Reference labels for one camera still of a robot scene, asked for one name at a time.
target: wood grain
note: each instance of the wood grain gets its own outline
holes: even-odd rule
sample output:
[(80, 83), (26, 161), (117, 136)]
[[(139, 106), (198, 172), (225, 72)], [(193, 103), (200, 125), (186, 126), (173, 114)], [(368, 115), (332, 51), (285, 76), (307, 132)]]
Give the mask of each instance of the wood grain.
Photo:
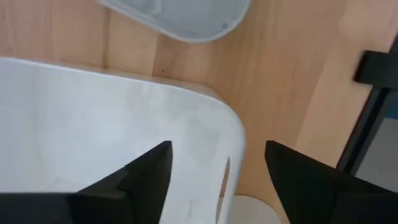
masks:
[(270, 204), (284, 223), (265, 141), (335, 166), (370, 91), (352, 81), (361, 53), (388, 51), (397, 29), (396, 0), (252, 0), (230, 34), (186, 44), (92, 0), (0, 0), (1, 55), (101, 65), (215, 89), (246, 128), (236, 193)]

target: white curved object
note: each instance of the white curved object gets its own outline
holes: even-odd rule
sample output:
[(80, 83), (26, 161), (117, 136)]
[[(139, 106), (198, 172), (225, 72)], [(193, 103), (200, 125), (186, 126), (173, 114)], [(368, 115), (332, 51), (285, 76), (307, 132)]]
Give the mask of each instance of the white curved object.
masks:
[(175, 39), (209, 42), (233, 30), (250, 0), (98, 0)]
[(171, 140), (160, 223), (215, 223), (229, 158), (218, 222), (225, 223), (243, 159), (242, 124), (210, 89), (160, 82), (172, 85), (0, 58), (0, 191), (76, 192)]
[(228, 224), (281, 223), (278, 214), (266, 203), (248, 196), (234, 196)]

